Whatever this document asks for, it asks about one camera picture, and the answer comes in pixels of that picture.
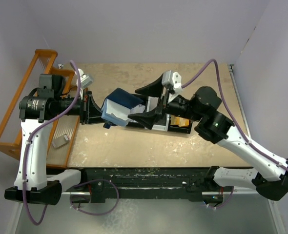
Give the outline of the blue leather card holder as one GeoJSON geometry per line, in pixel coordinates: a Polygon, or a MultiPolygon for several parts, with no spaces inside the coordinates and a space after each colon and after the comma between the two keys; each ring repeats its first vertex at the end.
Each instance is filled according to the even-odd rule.
{"type": "Polygon", "coordinates": [[[145,105],[145,102],[139,97],[117,88],[105,98],[101,108],[101,118],[112,126],[125,127],[129,123],[130,109],[139,104],[145,105]]]}

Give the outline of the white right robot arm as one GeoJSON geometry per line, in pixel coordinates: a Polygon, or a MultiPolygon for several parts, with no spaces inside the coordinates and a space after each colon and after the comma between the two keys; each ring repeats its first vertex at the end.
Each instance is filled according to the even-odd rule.
{"type": "Polygon", "coordinates": [[[135,90],[138,95],[158,98],[158,104],[149,112],[128,117],[148,129],[166,114],[196,121],[194,130],[202,139],[231,151],[251,166],[249,169],[211,167],[205,178],[209,190],[243,187],[270,200],[283,198],[288,192],[288,159],[256,143],[238,129],[235,121],[220,113],[222,100],[213,88],[202,86],[191,99],[186,99],[180,95],[180,81],[178,73],[165,72],[154,82],[135,90]]]}

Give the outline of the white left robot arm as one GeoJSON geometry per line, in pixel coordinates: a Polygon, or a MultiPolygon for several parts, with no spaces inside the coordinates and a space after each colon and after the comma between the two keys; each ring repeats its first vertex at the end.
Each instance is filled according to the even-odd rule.
{"type": "Polygon", "coordinates": [[[78,116],[81,124],[101,123],[101,112],[87,87],[90,75],[80,74],[80,87],[74,97],[63,92],[65,78],[41,74],[39,86],[19,103],[22,145],[20,165],[14,186],[5,190],[7,200],[31,204],[56,205],[62,192],[73,187],[83,191],[87,177],[79,170],[69,169],[48,178],[46,157],[53,122],[58,115],[78,116]]]}

